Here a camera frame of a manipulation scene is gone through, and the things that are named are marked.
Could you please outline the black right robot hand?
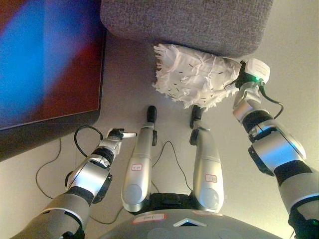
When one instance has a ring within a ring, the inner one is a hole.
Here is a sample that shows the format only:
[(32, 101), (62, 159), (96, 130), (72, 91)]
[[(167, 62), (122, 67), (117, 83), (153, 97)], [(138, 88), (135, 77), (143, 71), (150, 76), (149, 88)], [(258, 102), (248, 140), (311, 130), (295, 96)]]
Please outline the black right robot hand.
[(253, 82), (264, 85), (270, 78), (270, 67), (261, 60), (251, 58), (240, 61), (241, 68), (235, 82), (235, 87), (240, 89), (245, 83)]

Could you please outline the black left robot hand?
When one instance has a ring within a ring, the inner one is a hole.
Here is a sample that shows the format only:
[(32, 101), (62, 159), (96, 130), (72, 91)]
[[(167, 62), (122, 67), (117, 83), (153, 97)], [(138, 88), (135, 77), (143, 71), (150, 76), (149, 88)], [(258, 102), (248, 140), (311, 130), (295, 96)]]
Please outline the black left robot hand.
[(125, 132), (123, 128), (113, 128), (107, 136), (109, 140), (123, 140), (124, 138), (134, 138), (137, 137), (136, 132)]

